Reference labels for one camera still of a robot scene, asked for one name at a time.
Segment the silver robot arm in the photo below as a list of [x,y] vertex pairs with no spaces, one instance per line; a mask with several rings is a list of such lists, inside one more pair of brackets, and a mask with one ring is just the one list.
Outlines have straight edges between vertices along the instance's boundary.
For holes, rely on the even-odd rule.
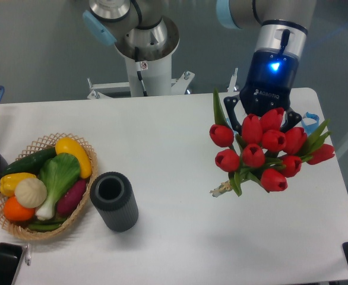
[[[261,27],[246,83],[238,95],[224,101],[233,130],[241,130],[234,111],[238,103],[257,116],[283,108],[283,132],[300,122],[300,114],[290,106],[290,91],[315,6],[315,1],[217,1],[222,26]],[[172,53],[179,33],[163,15],[160,1],[90,1],[83,21],[99,42],[115,46],[124,57],[131,96],[173,94]]]

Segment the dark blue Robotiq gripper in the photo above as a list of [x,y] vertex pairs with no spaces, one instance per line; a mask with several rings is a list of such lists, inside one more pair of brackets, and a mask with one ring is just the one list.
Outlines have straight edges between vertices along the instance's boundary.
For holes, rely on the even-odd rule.
[[298,60],[287,55],[270,51],[253,54],[245,86],[239,95],[223,99],[231,127],[238,134],[242,125],[237,119],[235,107],[241,100],[247,114],[263,116],[278,107],[286,110],[285,122],[280,131],[286,133],[295,127],[302,117],[290,107],[290,91],[298,70]]

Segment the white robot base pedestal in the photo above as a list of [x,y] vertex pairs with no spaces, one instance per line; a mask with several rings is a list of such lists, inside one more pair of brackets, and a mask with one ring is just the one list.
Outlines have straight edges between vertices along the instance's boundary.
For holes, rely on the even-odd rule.
[[191,71],[184,71],[178,78],[172,77],[172,54],[154,61],[135,61],[124,56],[127,82],[89,85],[88,99],[111,97],[151,97],[189,94],[189,86],[195,78]]

